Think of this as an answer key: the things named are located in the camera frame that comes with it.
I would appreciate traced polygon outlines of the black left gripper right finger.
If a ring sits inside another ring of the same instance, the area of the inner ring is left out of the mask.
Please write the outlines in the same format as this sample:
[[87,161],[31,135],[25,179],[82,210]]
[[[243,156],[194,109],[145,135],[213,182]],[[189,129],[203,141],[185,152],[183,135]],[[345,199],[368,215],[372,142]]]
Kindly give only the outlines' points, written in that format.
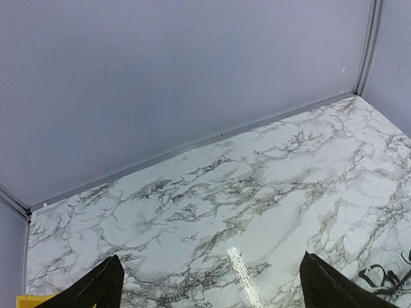
[[357,286],[314,253],[300,264],[306,308],[389,308],[395,305]]

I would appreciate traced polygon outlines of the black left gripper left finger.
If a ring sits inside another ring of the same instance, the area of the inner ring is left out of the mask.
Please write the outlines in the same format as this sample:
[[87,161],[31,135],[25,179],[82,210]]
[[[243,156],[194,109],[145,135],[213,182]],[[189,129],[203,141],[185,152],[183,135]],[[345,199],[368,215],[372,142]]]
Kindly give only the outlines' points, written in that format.
[[41,303],[39,307],[119,308],[124,276],[119,257],[107,257],[68,289]]

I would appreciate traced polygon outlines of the far yellow plastic bin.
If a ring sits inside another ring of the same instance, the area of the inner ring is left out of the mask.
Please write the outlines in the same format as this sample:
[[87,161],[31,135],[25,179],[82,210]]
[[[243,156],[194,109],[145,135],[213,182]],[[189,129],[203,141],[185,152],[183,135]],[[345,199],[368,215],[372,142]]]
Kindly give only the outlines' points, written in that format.
[[17,295],[16,308],[35,308],[40,305],[42,300],[38,296],[31,295]]

